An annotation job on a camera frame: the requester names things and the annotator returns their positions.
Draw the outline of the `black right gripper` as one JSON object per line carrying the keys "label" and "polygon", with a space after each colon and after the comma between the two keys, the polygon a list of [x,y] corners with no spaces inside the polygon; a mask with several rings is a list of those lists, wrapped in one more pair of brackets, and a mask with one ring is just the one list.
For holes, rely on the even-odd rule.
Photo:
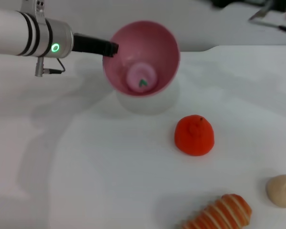
{"label": "black right gripper", "polygon": [[270,9],[275,11],[286,11],[286,0],[211,0],[211,3],[218,8],[225,8],[233,3],[244,3],[258,7],[270,6]]}

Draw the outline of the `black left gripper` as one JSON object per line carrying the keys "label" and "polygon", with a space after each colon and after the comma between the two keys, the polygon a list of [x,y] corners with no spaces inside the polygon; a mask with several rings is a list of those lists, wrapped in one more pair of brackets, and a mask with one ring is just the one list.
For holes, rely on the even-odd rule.
{"label": "black left gripper", "polygon": [[73,52],[85,52],[99,54],[105,57],[113,57],[117,54],[119,45],[114,42],[75,33],[73,36]]}

